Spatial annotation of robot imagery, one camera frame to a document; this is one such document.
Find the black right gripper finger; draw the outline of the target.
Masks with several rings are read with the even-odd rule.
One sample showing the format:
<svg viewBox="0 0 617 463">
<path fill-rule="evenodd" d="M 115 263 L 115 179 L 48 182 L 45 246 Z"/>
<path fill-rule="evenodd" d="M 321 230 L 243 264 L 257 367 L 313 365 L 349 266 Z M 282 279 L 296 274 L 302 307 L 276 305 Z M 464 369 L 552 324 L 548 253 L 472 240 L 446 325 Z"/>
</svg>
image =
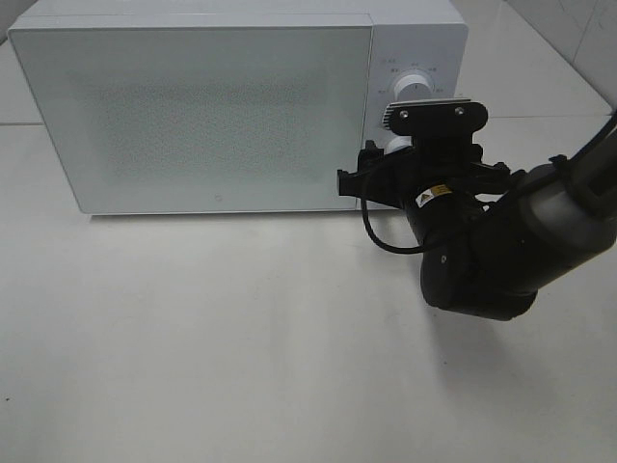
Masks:
<svg viewBox="0 0 617 463">
<path fill-rule="evenodd" d="M 336 189 L 341 197 L 359 198 L 362 186 L 368 174 L 378 167 L 385 158 L 384 150 L 374 141 L 367 140 L 357 157 L 357 169 L 348 172 L 342 169 L 336 171 Z"/>
</svg>

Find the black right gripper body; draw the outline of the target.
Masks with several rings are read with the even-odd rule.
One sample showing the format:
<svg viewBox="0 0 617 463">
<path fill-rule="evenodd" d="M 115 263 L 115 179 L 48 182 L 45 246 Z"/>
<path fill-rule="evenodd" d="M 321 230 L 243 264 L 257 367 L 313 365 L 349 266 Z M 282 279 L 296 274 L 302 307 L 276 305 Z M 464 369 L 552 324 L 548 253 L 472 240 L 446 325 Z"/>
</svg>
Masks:
<svg viewBox="0 0 617 463">
<path fill-rule="evenodd" d="M 359 151 L 359 207 L 370 203 L 402 209 L 418 207 L 442 195 L 501 195 L 511 188 L 511 170 L 502 162 L 483 161 L 484 150 L 471 134 L 412 137 L 386 152 L 367 140 Z"/>
</svg>

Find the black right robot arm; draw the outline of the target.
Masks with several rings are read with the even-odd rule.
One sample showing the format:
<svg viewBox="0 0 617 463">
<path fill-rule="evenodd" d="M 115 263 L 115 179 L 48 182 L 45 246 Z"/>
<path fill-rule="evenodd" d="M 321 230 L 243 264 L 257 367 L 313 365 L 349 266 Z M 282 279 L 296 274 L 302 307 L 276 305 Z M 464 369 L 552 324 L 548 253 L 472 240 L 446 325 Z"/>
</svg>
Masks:
<svg viewBox="0 0 617 463">
<path fill-rule="evenodd" d="M 340 195 L 402 210 L 421 258 L 419 284 L 435 308 L 495 320 L 525 313 L 539 289 L 616 241 L 616 122 L 572 156 L 531 170 L 483 161 L 478 102 L 392 105 L 387 130 L 411 143 L 367 141 Z"/>
</svg>

